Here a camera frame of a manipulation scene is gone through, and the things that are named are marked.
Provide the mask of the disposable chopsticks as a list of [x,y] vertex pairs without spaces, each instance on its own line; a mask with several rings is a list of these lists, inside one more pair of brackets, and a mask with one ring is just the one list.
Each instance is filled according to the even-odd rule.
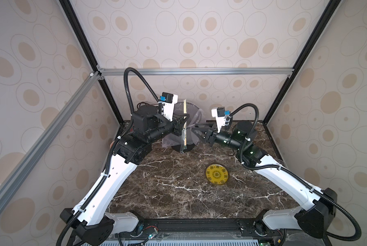
[[184,124],[182,128],[182,145],[181,151],[183,152],[187,149],[187,100],[184,99],[183,101],[183,113],[184,113]]

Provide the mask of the clear plastic chopstick wrapper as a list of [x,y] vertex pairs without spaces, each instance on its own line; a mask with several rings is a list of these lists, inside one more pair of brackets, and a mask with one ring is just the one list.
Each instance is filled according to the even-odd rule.
[[183,125],[182,125],[182,132],[181,132],[181,146],[180,146],[180,153],[184,153],[187,149],[187,121],[189,114],[187,113],[187,100],[184,99],[183,101]]

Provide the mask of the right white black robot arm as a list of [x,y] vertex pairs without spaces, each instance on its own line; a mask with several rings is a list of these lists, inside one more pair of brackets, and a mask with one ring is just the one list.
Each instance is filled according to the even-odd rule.
[[[253,140],[257,135],[253,124],[248,121],[239,122],[231,133],[218,130],[213,123],[196,124],[191,131],[203,143],[220,144],[235,151],[240,151],[241,144]],[[249,144],[243,155],[237,154],[236,157],[243,162],[245,168],[270,180],[299,205],[294,209],[263,210],[255,224],[259,235],[263,235],[266,230],[293,229],[302,230],[314,238],[325,238],[336,209],[316,194],[321,188],[299,181],[298,177],[253,143]]]

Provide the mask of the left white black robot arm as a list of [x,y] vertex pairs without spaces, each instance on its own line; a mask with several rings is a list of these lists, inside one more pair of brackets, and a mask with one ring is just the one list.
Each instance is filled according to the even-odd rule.
[[69,229],[72,229],[70,246],[77,237],[81,245],[99,246],[112,234],[140,234],[142,223],[135,213],[108,213],[106,209],[124,181],[152,151],[152,144],[168,134],[180,136],[188,117],[175,114],[169,105],[162,110],[143,105],[133,112],[128,129],[114,141],[105,168],[93,187],[74,208],[66,208],[60,214],[66,225],[56,245],[62,244]]

